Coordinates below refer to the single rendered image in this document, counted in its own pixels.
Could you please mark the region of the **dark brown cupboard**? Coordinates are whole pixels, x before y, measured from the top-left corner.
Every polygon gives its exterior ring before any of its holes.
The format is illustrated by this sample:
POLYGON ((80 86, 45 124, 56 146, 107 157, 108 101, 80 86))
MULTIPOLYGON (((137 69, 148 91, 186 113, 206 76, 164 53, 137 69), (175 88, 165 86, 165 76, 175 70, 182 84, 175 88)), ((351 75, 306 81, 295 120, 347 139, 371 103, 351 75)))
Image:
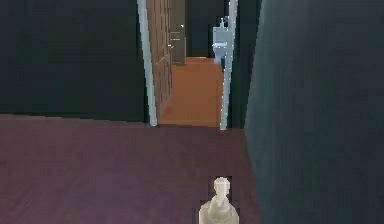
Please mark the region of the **dark brown cupboard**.
POLYGON ((170 42, 172 61, 176 65, 186 63, 185 3, 186 0, 170 0, 170 42))

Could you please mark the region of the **brown room door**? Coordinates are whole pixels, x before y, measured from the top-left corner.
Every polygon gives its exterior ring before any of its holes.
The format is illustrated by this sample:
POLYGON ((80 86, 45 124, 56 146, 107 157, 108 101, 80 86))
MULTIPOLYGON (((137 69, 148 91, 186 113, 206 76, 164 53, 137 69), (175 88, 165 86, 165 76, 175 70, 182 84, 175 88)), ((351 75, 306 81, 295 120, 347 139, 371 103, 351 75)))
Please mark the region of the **brown room door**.
POLYGON ((157 118, 160 119, 172 94, 172 60, 169 32, 169 0, 146 0, 149 41, 157 118))

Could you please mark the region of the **white soap dispenser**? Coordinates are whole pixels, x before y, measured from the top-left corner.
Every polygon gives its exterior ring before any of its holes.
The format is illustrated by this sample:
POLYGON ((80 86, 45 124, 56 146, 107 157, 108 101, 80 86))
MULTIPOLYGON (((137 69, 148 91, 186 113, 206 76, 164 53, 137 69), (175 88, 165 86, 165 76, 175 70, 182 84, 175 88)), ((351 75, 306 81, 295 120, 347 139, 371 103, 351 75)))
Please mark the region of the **white soap dispenser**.
POLYGON ((228 199, 230 187, 225 177, 214 180, 215 195, 200 207, 198 224, 240 224, 239 215, 228 199))

